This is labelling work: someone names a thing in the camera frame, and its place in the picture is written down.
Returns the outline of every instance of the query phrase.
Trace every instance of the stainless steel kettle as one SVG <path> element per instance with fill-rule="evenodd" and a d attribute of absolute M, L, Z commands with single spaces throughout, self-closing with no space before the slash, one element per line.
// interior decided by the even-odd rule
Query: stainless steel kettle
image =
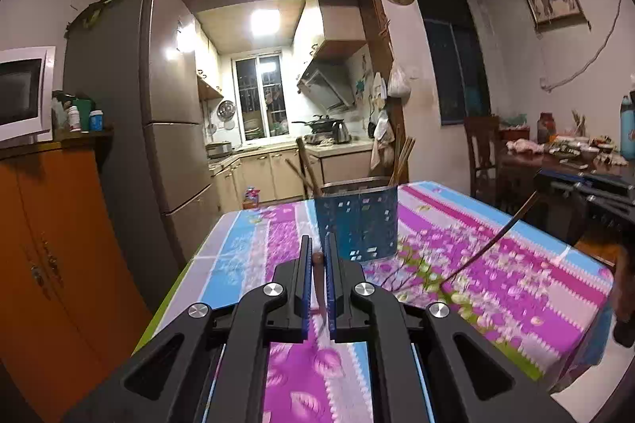
<path fill-rule="evenodd" d="M 336 144 L 348 144 L 350 142 L 350 133 L 343 121 L 333 123 L 333 139 Z"/>

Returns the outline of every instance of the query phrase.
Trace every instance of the tablecloth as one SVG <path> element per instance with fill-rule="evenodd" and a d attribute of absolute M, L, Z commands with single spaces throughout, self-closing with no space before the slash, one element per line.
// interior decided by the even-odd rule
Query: tablecloth
<path fill-rule="evenodd" d="M 613 278 L 606 267 L 521 222 L 440 292 L 439 280 L 509 215 L 433 182 L 400 186 L 398 215 L 397 256 L 364 263 L 368 281 L 421 307 L 445 296 L 545 387 L 599 361 L 610 325 Z M 319 242 L 312 201 L 223 215 L 139 346 L 196 301 L 221 307 L 270 281 L 276 264 L 297 257 L 304 234 Z M 366 344 L 333 343 L 328 331 L 318 335 L 320 328 L 314 315 L 306 342 L 272 344 L 264 421 L 372 421 Z"/>

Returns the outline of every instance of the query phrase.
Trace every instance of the blue water bottle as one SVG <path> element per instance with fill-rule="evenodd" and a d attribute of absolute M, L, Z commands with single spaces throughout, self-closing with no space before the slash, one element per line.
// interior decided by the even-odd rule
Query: blue water bottle
<path fill-rule="evenodd" d="M 620 153 L 627 160 L 635 160 L 635 107 L 626 95 L 620 107 Z"/>

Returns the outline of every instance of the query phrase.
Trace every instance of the blue plastic basket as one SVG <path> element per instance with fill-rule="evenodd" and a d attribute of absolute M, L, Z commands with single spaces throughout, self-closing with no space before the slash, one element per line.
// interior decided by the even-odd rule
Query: blue plastic basket
<path fill-rule="evenodd" d="M 320 242 L 334 231 L 338 254 L 352 261 L 379 260 L 397 251 L 397 186 L 390 178 L 327 183 L 315 198 Z"/>

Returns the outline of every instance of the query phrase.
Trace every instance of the floor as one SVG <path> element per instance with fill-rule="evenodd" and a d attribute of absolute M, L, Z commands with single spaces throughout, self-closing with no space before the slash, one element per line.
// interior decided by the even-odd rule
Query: floor
<path fill-rule="evenodd" d="M 634 356 L 634 347 L 627 349 L 613 340 L 611 327 L 602 362 L 565 390 L 554 394 L 553 399 L 566 408 L 578 423 L 589 423 L 622 379 Z"/>

